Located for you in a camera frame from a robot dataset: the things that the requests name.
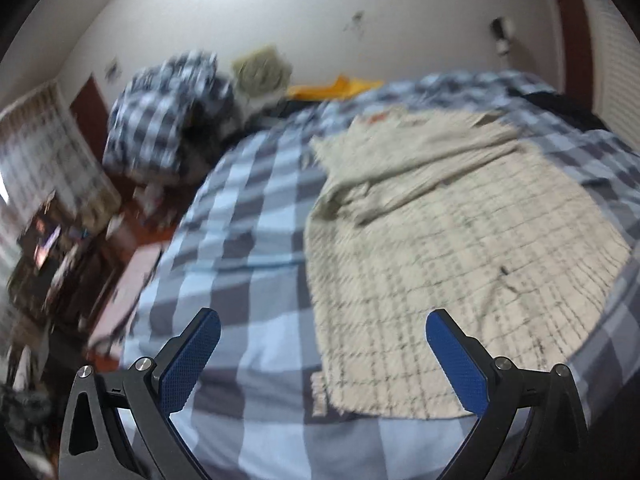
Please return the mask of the cream plaid tweed shirt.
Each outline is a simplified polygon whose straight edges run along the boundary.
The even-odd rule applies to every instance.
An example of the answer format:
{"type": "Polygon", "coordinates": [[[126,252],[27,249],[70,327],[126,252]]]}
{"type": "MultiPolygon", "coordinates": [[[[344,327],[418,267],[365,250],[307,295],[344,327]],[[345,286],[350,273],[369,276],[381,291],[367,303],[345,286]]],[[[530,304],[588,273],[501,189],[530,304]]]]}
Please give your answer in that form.
{"type": "Polygon", "coordinates": [[[326,174],[304,229],[314,414],[461,416],[425,340],[437,309],[532,370],[596,328],[630,245],[499,114],[391,107],[310,145],[326,174]]]}

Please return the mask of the pink bench cushion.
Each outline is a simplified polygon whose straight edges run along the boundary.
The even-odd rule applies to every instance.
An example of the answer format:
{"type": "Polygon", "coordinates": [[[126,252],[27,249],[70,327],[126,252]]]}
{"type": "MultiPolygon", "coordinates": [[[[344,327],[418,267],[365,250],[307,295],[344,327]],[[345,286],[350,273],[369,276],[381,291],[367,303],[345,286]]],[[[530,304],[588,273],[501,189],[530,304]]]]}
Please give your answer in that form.
{"type": "Polygon", "coordinates": [[[89,351],[110,354],[113,358],[120,353],[114,347],[128,332],[142,290],[154,276],[167,247],[167,243],[155,243],[134,252],[93,327],[87,342],[89,351]]]}

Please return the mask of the dark wooden desk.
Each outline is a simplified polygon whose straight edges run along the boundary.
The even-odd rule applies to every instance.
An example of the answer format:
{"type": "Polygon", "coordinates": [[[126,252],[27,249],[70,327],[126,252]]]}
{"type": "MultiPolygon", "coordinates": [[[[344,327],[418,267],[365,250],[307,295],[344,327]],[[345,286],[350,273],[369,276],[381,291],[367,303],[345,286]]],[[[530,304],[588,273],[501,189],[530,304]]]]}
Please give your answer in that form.
{"type": "Polygon", "coordinates": [[[106,240],[104,229],[86,230],[54,203],[42,205],[18,238],[23,255],[8,284],[14,306],[39,325],[51,324],[67,335],[86,338],[124,266],[106,240]],[[36,222],[43,220],[61,235],[47,261],[34,263],[36,222]]]}

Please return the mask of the computer monitor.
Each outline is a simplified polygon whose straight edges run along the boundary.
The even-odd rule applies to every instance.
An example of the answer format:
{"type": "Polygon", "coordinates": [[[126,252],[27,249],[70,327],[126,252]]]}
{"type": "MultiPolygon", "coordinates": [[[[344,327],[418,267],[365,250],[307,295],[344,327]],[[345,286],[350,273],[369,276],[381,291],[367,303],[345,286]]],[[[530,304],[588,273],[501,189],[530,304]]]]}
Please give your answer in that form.
{"type": "Polygon", "coordinates": [[[36,244],[34,248],[34,263],[38,269],[43,266],[43,263],[47,261],[51,249],[54,247],[56,241],[61,235],[61,227],[55,226],[51,228],[44,223],[43,220],[36,222],[36,244]]]}

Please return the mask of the blue checkered bed sheet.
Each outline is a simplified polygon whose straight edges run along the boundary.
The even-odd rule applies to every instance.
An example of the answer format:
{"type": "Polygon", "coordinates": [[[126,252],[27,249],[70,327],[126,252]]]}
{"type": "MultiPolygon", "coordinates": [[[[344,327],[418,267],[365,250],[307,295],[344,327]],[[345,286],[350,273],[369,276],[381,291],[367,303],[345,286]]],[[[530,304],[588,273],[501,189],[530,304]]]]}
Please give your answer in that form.
{"type": "Polygon", "coordinates": [[[228,151],[195,195],[142,292],[124,363],[152,356],[201,308],[222,333],[174,423],[214,479],[434,479],[472,419],[314,416],[320,367],[303,257],[303,225],[323,176],[309,139],[361,113],[401,104],[502,110],[590,191],[631,244],[639,240],[639,155],[615,133],[582,132],[538,110],[536,76],[434,74],[305,110],[228,151]]]}

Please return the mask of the patterned curtain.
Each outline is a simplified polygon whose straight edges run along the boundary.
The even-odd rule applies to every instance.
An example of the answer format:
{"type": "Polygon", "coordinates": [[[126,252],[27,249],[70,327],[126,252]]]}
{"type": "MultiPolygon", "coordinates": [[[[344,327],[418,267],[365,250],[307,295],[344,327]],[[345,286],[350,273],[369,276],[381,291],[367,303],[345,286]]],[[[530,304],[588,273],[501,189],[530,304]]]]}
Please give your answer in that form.
{"type": "Polygon", "coordinates": [[[122,204],[54,80],[1,111],[1,175],[23,226],[51,194],[91,232],[104,229],[122,204]]]}

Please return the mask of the black garment on bed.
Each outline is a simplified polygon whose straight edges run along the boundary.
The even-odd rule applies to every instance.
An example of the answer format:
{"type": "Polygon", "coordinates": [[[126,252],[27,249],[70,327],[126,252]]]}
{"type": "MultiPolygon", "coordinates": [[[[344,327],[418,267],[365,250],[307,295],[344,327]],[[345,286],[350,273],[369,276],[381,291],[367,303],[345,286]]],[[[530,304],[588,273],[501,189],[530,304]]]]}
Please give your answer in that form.
{"type": "Polygon", "coordinates": [[[533,106],[545,110],[552,115],[561,118],[567,125],[582,132],[589,130],[608,130],[608,125],[591,110],[572,101],[562,93],[538,91],[520,93],[512,91],[514,96],[529,102],[533,106]]]}

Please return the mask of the bundled blue checkered quilt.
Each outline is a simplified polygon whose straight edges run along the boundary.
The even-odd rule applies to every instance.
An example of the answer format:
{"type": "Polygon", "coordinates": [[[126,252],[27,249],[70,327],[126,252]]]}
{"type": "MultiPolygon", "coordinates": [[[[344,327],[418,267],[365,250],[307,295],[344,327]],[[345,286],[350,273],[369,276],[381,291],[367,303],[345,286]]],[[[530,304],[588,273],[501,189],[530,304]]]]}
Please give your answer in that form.
{"type": "Polygon", "coordinates": [[[193,50],[134,74],[107,122],[102,164],[140,183],[192,184],[241,130],[232,82],[217,55],[193,50]]]}

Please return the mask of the beige box fan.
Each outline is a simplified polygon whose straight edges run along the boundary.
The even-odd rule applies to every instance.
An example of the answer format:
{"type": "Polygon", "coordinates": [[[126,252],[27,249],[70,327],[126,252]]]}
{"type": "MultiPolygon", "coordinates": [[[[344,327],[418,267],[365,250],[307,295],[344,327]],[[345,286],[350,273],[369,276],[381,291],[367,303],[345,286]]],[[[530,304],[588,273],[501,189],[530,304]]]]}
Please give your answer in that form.
{"type": "Polygon", "coordinates": [[[265,46],[231,64],[234,88],[246,104],[288,88],[292,65],[275,46],[265,46]]]}

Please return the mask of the white louvered wardrobe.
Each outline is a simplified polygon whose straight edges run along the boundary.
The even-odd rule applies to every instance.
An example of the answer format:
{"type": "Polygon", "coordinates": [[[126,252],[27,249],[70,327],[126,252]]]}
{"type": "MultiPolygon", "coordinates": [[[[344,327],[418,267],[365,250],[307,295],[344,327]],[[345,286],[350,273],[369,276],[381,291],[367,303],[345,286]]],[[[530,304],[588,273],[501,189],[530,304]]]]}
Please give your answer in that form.
{"type": "Polygon", "coordinates": [[[584,0],[590,27],[594,111],[639,145],[639,40],[613,0],[584,0]]]}

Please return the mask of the yellow cloth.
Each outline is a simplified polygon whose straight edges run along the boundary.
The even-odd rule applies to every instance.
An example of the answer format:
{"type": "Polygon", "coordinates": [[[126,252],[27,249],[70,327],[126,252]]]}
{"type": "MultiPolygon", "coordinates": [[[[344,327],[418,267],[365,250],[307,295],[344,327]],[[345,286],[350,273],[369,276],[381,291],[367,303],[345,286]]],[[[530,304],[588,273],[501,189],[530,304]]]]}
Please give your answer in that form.
{"type": "Polygon", "coordinates": [[[379,89],[384,84],[384,80],[360,79],[340,75],[332,84],[326,84],[325,86],[312,86],[311,84],[292,86],[286,90],[286,96],[289,99],[299,101],[344,101],[359,96],[361,93],[379,89]]]}

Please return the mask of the brown door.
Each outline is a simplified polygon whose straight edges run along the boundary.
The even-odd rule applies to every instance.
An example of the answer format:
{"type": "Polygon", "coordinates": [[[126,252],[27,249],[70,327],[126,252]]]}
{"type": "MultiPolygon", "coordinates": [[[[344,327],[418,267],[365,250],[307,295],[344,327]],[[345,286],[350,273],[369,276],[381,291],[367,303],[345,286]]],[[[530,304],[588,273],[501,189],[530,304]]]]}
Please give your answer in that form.
{"type": "Polygon", "coordinates": [[[560,14],[566,95],[579,105],[593,106],[593,53],[584,0],[555,0],[560,14]]]}

